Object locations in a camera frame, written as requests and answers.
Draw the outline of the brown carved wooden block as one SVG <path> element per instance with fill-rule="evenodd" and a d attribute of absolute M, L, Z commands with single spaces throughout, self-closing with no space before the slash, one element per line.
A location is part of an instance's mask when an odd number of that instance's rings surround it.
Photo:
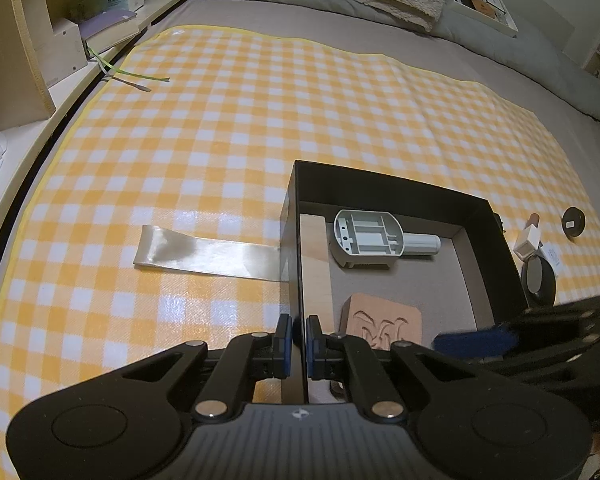
<path fill-rule="evenodd" d="M 343 304 L 341 333 L 366 340 L 373 349 L 389 350 L 393 342 L 422 342 L 422 314 L 417 308 L 356 292 Z"/>

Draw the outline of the black oval case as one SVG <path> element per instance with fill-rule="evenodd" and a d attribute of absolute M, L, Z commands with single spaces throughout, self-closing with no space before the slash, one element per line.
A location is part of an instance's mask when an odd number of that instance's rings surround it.
<path fill-rule="evenodd" d="M 533 255 L 524 262 L 521 270 L 521 284 L 530 307 L 554 306 L 556 276 L 550 263 L 541 255 Z"/>

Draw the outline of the white small box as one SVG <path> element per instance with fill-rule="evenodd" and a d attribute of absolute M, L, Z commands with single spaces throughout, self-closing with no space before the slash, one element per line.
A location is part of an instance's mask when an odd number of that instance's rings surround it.
<path fill-rule="evenodd" d="M 550 264 L 554 274 L 558 276 L 562 272 L 562 257 L 559 248 L 552 243 L 542 243 L 539 246 L 539 253 Z"/>

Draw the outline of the grey plastic housing part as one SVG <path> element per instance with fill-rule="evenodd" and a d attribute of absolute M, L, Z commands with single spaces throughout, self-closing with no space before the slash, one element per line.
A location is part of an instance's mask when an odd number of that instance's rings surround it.
<path fill-rule="evenodd" d="M 387 211 L 341 209 L 332 222 L 329 247 L 342 268 L 391 268 L 403 256 L 437 255 L 441 240 L 437 235 L 404 232 Z"/>

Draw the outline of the black cardboard box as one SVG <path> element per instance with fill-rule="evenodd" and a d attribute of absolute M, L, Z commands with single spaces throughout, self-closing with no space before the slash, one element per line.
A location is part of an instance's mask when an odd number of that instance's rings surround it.
<path fill-rule="evenodd" d="M 387 211 L 407 232 L 442 239 L 433 257 L 401 258 L 391 268 L 341 269 L 329 259 L 334 320 L 355 292 L 412 304 L 422 312 L 422 342 L 441 333 L 485 330 L 524 313 L 527 300 L 500 218 L 487 200 L 340 166 L 298 160 L 280 215 L 280 270 L 288 283 L 294 342 L 303 344 L 300 216 L 332 228 L 341 209 Z"/>

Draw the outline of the wooden divider board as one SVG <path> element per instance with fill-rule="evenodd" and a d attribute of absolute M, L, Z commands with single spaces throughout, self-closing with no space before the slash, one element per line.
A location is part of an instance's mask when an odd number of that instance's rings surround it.
<path fill-rule="evenodd" d="M 316 315 L 323 332 L 332 333 L 336 324 L 326 223 L 322 216 L 300 216 L 300 252 L 304 314 Z"/>

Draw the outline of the black round puck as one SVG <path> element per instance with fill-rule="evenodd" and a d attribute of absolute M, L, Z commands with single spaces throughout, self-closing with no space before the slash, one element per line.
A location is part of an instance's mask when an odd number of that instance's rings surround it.
<path fill-rule="evenodd" d="M 585 230 L 585 226 L 585 213 L 580 208 L 571 206 L 562 214 L 562 230 L 566 237 L 579 237 Z"/>

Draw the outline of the grey duvet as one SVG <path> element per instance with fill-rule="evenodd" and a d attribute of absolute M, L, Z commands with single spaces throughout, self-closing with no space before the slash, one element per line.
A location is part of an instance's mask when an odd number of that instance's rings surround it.
<path fill-rule="evenodd" d="M 434 28 L 419 33 L 454 42 L 516 70 L 600 122 L 600 80 L 572 62 L 532 24 L 521 18 L 515 23 L 518 34 L 509 37 L 447 9 L 444 3 Z"/>

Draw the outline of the yellow checkered mat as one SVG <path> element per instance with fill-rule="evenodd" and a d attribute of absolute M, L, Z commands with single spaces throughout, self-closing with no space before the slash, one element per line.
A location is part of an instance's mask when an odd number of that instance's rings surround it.
<path fill-rule="evenodd" d="M 535 109 L 477 76 L 394 55 L 220 26 L 134 48 L 143 93 L 110 82 L 61 141 L 18 226 L 0 290 L 0 479 L 23 404 L 188 337 L 225 344 L 274 323 L 274 284 L 143 272 L 145 224 L 274 245 L 298 159 L 488 200 L 513 240 L 532 210 L 562 257 L 558 297 L 600 294 L 600 206 Z M 585 213 L 577 238 L 562 230 Z"/>

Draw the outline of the white tray with items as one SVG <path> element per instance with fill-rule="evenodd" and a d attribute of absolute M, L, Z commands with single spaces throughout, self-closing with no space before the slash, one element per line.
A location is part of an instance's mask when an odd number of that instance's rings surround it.
<path fill-rule="evenodd" d="M 516 37 L 518 27 L 502 0 L 445 0 L 445 7 L 463 14 L 509 37 Z"/>

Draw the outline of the purple notebook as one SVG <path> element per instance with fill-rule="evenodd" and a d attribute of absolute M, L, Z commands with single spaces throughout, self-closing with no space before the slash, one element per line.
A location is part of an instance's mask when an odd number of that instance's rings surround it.
<path fill-rule="evenodd" d="M 106 52 L 140 32 L 136 13 L 128 10 L 108 10 L 79 24 L 86 46 L 97 54 Z"/>

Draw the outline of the wooden file holder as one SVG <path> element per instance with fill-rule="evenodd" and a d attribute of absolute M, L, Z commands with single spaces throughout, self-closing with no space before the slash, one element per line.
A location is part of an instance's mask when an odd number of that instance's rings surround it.
<path fill-rule="evenodd" d="M 0 131 L 51 118 L 50 88 L 86 65 L 71 0 L 0 0 Z"/>

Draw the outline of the tissue box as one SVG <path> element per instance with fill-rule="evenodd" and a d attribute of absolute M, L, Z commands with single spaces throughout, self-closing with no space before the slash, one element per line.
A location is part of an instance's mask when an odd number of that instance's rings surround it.
<path fill-rule="evenodd" d="M 69 4 L 69 15 L 74 22 L 82 23 L 109 10 L 135 12 L 144 2 L 145 0 L 72 0 Z"/>

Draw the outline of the wooden shelf unit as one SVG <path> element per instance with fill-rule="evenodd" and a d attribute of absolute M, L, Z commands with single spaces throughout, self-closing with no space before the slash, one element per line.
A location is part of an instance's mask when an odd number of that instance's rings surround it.
<path fill-rule="evenodd" d="M 87 61 L 74 0 L 0 0 L 0 263 L 12 232 L 22 182 L 99 74 Z M 144 30 L 182 0 L 145 0 Z"/>

